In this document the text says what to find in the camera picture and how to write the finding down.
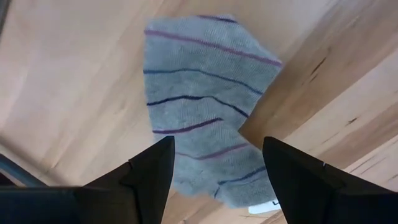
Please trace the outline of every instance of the wooden floor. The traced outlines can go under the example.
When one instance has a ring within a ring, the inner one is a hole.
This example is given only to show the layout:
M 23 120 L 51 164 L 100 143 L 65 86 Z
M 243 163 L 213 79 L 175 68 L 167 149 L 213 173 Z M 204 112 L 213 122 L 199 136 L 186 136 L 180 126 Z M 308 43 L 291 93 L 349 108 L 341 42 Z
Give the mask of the wooden floor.
M 0 41 L 0 152 L 52 185 L 85 184 L 152 144 L 143 29 L 230 13 L 284 62 L 241 129 L 398 190 L 396 0 L 13 0 Z M 285 223 L 173 190 L 173 223 Z

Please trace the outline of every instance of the purple stripe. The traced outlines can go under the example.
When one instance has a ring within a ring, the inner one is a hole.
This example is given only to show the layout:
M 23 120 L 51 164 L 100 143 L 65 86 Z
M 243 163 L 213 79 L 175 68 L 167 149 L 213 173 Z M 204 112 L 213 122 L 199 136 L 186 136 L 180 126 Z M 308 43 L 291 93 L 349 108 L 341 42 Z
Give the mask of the purple stripe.
M 199 160 L 200 161 L 200 160 L 205 160 L 205 159 L 214 159 L 216 157 L 222 156 L 223 154 L 226 154 L 227 152 L 231 152 L 231 151 L 234 151 L 234 150 L 237 150 L 237 149 L 242 149 L 243 147 L 248 146 L 248 145 L 249 145 L 248 143 L 242 143 L 242 144 L 238 144 L 238 145 L 235 145 L 235 146 L 227 147 L 227 148 L 222 149 L 222 150 L 220 150 L 218 152 L 215 152 L 215 153 L 212 153 L 212 154 L 209 154 L 209 155 L 205 155 L 205 156 L 200 156 L 200 157 L 193 157 L 193 156 L 190 156 L 188 154 L 181 153 L 181 152 L 176 152 L 176 154 L 180 155 L 180 156 L 186 156 L 186 157 L 189 157 L 191 159 L 195 159 L 195 160 Z
M 214 47 L 216 49 L 220 49 L 222 51 L 229 52 L 231 54 L 235 54 L 235 55 L 240 55 L 240 56 L 243 56 L 243 57 L 251 58 L 251 59 L 263 62 L 263 63 L 268 63 L 270 65 L 275 65 L 275 66 L 278 66 L 278 67 L 282 66 L 282 64 L 280 62 L 278 62 L 278 61 L 271 60 L 271 59 L 265 58 L 265 57 L 260 57 L 260 56 L 255 55 L 255 54 L 249 54 L 249 53 L 245 53 L 245 52 L 242 52 L 242 51 L 234 50 L 234 49 L 231 49 L 229 47 L 225 47 L 225 46 L 222 46 L 220 44 L 207 42 L 207 41 L 201 40 L 201 39 L 194 39 L 194 38 L 190 38 L 190 37 L 184 37 L 184 36 L 181 36 L 181 35 L 169 34 L 169 33 L 163 32 L 163 31 L 159 31 L 159 30 L 145 30 L 144 32 L 145 32 L 146 35 L 154 35 L 154 36 L 165 37 L 165 38 L 173 39 L 173 40 L 181 40 L 181 41 L 192 42 L 192 43 L 196 43 L 196 44 L 202 44 L 202 45 L 207 46 L 207 47 Z
M 166 103 L 166 102 L 169 102 L 169 101 L 181 100 L 181 99 L 185 99 L 185 100 L 201 100 L 201 99 L 204 99 L 204 98 L 214 99 L 215 101 L 219 102 L 220 104 L 225 105 L 225 106 L 229 106 L 230 108 L 234 109 L 235 111 L 237 111 L 238 113 L 243 115 L 245 118 L 249 117 L 249 115 L 247 113 L 245 113 L 243 110 L 241 110 L 238 107 L 236 107 L 234 105 L 231 105 L 229 103 L 225 103 L 225 102 L 215 98 L 214 96 L 188 96 L 188 95 L 176 96 L 176 97 L 166 98 L 166 99 L 160 100 L 160 101 L 147 103 L 147 106 L 159 105 L 159 104 Z
M 238 23 L 232 19 L 227 19 L 227 18 L 220 18 L 220 17 L 216 17 L 216 16 L 206 16 L 206 15 L 199 15 L 198 17 L 202 18 L 202 19 L 212 19 L 214 21 L 223 21 L 223 22 L 230 22 L 230 23 Z
M 199 123 L 199 124 L 195 124 L 193 126 L 189 126 L 189 127 L 186 127 L 186 128 L 171 129 L 171 130 L 153 130 L 152 132 L 155 133 L 155 134 L 184 133 L 184 132 L 196 129 L 196 128 L 200 128 L 200 127 L 206 126 L 208 124 L 212 124 L 212 123 L 217 122 L 217 121 L 222 121 L 222 119 L 221 118 L 215 118 L 215 119 L 211 119 L 211 120 L 208 120 L 208 121 L 205 121 L 205 122 L 202 122 L 202 123 Z

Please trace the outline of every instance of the black plastic part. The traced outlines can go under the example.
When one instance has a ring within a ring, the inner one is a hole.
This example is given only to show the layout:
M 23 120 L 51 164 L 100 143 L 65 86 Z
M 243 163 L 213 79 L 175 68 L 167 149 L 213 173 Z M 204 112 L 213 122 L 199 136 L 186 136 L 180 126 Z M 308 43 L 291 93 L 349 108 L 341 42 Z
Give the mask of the black plastic part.
M 272 137 L 264 162 L 287 223 L 398 223 L 398 194 Z
M 7 11 L 11 0 L 0 0 L 0 40 L 1 40 L 1 33 L 4 23 L 6 22 Z
M 84 187 L 0 187 L 0 223 L 160 224 L 174 155 L 168 136 Z

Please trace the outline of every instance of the wood grain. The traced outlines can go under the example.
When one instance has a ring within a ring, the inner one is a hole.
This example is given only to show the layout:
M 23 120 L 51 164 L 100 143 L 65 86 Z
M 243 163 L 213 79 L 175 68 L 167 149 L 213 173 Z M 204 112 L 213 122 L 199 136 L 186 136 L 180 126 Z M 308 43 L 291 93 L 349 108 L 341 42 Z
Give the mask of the wood grain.
M 13 0 L 0 40 L 0 152 L 50 185 L 85 184 L 140 153 L 152 144 L 147 20 L 224 13 L 284 61 L 242 134 L 398 190 L 395 0 Z M 286 220 L 172 190 L 163 223 Z

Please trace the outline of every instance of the white tag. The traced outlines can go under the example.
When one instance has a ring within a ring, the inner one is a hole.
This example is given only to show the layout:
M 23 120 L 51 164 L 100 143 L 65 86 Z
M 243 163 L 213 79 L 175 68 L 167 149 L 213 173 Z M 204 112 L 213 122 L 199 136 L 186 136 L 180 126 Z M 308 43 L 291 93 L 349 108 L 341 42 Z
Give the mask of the white tag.
M 250 206 L 249 213 L 250 214 L 260 214 L 260 213 L 271 212 L 271 211 L 275 211 L 275 210 L 279 210 L 279 209 L 280 209 L 279 201 L 272 200 L 270 202 Z

